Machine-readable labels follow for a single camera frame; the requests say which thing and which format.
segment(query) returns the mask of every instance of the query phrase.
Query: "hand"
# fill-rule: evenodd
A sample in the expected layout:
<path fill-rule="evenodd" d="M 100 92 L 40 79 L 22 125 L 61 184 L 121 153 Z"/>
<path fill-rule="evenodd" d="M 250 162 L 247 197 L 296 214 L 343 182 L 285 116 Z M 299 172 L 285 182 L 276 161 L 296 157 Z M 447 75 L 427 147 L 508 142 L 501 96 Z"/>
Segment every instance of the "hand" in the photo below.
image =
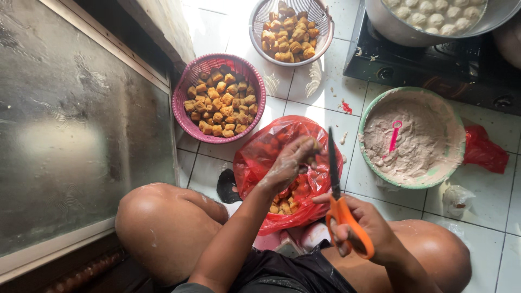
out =
<path fill-rule="evenodd" d="M 370 261 L 386 267 L 399 264 L 409 252 L 375 206 L 347 194 L 342 194 L 342 196 L 345 197 L 345 202 L 348 204 L 351 214 L 367 232 L 375 246 L 375 255 Z M 313 203 L 329 203 L 330 197 L 330 193 L 322 194 L 313 198 Z M 337 222 L 331 219 L 331 231 L 333 232 L 333 241 L 339 248 L 340 256 L 345 257 L 348 254 L 348 247 L 343 243 L 345 240 L 351 242 L 353 249 L 362 253 L 365 252 L 364 245 L 348 224 L 337 225 Z"/>
<path fill-rule="evenodd" d="M 321 151 L 318 142 L 309 136 L 301 136 L 292 141 L 280 152 L 275 163 L 258 183 L 259 186 L 268 185 L 275 194 L 286 189 L 298 174 L 307 172 L 309 164 L 312 169 L 317 167 L 315 155 Z"/>

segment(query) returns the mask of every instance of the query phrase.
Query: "leg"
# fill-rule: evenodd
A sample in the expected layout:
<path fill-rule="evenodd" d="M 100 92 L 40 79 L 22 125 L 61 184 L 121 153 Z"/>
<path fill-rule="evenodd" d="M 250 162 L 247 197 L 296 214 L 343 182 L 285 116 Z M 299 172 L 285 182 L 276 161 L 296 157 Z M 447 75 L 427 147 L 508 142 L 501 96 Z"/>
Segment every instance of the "leg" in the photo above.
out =
<path fill-rule="evenodd" d="M 121 199 L 116 233 L 155 279 L 173 285 L 190 275 L 227 220 L 222 205 L 196 191 L 152 183 Z"/>
<path fill-rule="evenodd" d="M 457 236 L 421 220 L 389 225 L 444 293 L 461 292 L 467 286 L 472 275 L 470 253 Z M 383 266 L 361 259 L 354 252 L 341 258 L 334 247 L 321 252 L 358 293 L 393 292 Z"/>

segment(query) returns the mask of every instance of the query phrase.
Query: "black shorts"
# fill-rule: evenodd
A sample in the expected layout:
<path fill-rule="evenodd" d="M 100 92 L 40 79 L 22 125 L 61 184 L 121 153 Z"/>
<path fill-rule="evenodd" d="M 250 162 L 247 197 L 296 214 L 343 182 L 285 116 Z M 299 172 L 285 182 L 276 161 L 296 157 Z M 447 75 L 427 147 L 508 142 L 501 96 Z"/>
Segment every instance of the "black shorts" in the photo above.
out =
<path fill-rule="evenodd" d="M 229 292 L 238 292 L 242 287 L 256 281 L 269 284 L 269 277 L 276 277 L 274 282 L 281 278 L 297 281 L 300 285 L 287 282 L 285 287 L 308 293 L 341 292 L 356 293 L 348 281 L 322 255 L 321 249 L 331 247 L 327 240 L 323 240 L 309 254 L 291 259 L 272 250 L 260 252 L 253 248 Z M 186 281 L 169 287 L 166 292 L 172 292 L 175 287 Z"/>

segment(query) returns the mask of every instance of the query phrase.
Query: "metal pot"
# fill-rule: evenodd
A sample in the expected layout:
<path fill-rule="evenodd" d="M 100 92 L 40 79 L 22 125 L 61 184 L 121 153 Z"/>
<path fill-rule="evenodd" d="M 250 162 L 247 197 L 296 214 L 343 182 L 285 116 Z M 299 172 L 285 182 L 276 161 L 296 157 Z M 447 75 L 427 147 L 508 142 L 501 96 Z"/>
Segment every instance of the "metal pot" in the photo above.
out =
<path fill-rule="evenodd" d="M 521 8 L 521 0 L 488 0 L 483 17 L 463 35 L 440 36 L 415 29 L 401 20 L 382 2 L 365 0 L 367 16 L 375 29 L 388 40 L 403 46 L 427 47 L 476 36 L 498 28 L 512 18 Z"/>

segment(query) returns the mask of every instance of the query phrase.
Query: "foot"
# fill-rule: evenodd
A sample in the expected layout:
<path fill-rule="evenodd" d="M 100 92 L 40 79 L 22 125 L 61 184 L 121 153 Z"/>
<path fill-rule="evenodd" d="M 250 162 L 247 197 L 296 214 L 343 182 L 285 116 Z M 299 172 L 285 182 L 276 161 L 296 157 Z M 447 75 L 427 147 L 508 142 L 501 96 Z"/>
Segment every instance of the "foot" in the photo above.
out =
<path fill-rule="evenodd" d="M 241 200 L 237 192 L 235 175 L 232 170 L 226 169 L 222 171 L 217 181 L 217 194 L 223 203 L 230 204 Z"/>

